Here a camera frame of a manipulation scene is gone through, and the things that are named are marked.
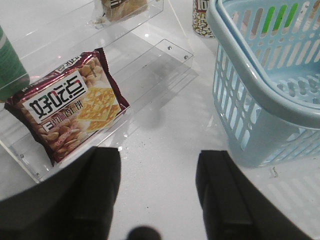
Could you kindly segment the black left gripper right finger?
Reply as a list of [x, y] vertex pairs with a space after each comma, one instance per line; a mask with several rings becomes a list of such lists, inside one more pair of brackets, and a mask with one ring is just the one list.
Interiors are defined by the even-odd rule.
[[259, 168], [236, 165], [226, 151], [203, 150], [196, 189], [210, 240], [315, 240], [318, 160]]

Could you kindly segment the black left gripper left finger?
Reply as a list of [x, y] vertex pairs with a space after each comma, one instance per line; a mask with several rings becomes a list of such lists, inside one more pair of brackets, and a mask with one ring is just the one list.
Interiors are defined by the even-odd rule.
[[3, 240], [105, 240], [121, 179], [117, 148], [91, 147], [67, 167], [0, 203]]

